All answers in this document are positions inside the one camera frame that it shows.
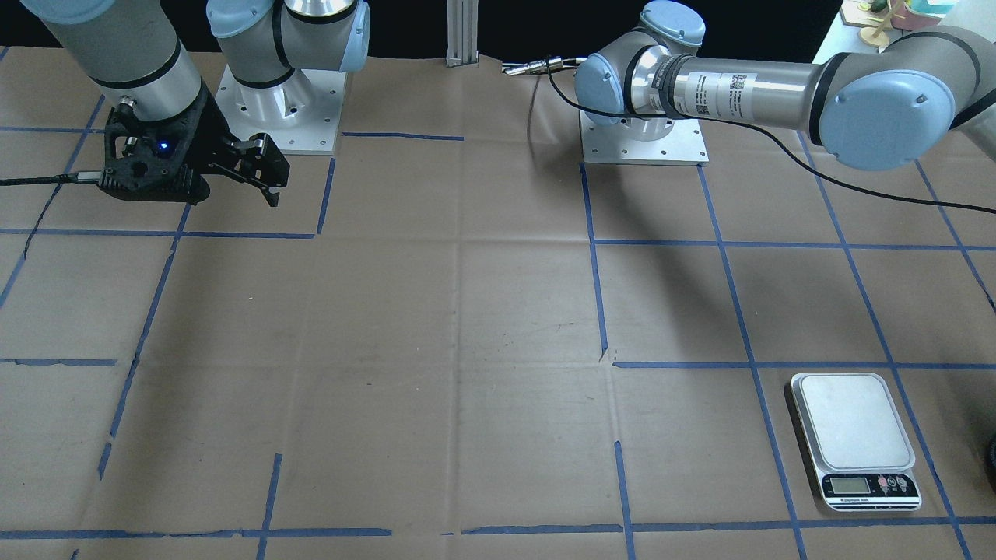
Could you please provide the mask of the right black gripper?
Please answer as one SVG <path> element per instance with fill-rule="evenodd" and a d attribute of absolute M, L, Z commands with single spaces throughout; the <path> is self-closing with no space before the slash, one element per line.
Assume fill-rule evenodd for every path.
<path fill-rule="evenodd" d="M 198 121 L 189 162 L 197 173 L 224 175 L 256 187 L 270 207 L 279 206 L 281 190 L 287 187 L 289 162 L 266 132 L 248 139 L 232 134 L 205 82 L 197 96 Z"/>

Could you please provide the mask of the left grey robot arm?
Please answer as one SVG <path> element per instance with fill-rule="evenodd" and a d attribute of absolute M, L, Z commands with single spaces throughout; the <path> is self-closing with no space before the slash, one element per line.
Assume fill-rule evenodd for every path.
<path fill-rule="evenodd" d="M 637 27 L 577 68 L 577 102 L 600 125 L 708 118 L 804 131 L 865 171 L 910 163 L 950 131 L 994 155 L 994 43 L 970 30 L 928 27 L 819 65 L 700 57 L 704 33 L 682 3 L 645 4 Z"/>

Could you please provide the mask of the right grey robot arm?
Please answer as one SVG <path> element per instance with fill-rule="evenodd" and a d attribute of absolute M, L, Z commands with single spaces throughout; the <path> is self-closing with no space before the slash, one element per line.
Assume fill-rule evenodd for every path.
<path fill-rule="evenodd" d="M 310 73 L 366 64 L 366 1 L 210 1 L 210 31 L 234 79 L 219 105 L 159 1 L 27 1 L 109 100 L 103 169 L 60 175 L 119 201 L 196 205 L 207 175 L 258 189 L 275 207 L 289 162 L 278 130 L 326 116 Z"/>

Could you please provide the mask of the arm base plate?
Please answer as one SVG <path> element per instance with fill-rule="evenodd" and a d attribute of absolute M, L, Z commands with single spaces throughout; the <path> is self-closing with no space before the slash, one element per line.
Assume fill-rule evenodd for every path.
<path fill-rule="evenodd" d="M 710 160 L 700 121 L 694 118 L 600 125 L 583 111 L 579 117 L 586 163 L 704 166 Z"/>
<path fill-rule="evenodd" d="M 285 155 L 333 156 L 349 73 L 296 70 L 267 89 L 239 84 L 226 67 L 215 100 L 232 134 L 266 132 Z"/>

